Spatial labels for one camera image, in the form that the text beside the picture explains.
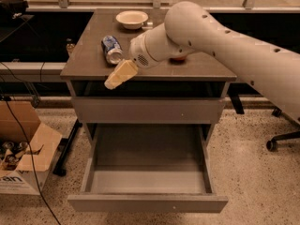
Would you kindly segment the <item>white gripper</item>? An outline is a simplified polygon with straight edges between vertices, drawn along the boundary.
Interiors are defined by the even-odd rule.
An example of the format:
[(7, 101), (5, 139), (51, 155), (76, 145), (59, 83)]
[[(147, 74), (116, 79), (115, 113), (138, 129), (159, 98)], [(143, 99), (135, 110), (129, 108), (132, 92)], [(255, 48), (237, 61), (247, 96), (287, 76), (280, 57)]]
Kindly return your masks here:
[(130, 41), (128, 54), (131, 60), (123, 59), (114, 68), (104, 83), (106, 88), (113, 90), (123, 82), (130, 80), (138, 73), (138, 67), (153, 68), (158, 65), (158, 61), (147, 51), (145, 38), (146, 35), (141, 34)]

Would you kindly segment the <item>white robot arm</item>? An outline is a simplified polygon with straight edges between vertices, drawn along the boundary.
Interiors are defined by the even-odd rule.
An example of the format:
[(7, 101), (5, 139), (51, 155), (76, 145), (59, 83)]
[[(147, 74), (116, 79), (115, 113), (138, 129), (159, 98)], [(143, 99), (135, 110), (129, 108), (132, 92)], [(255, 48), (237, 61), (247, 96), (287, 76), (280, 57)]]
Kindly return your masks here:
[(192, 2), (179, 2), (164, 22), (130, 41), (129, 59), (105, 81), (114, 89), (161, 61), (206, 53), (285, 112), (300, 119), (300, 54), (235, 32)]

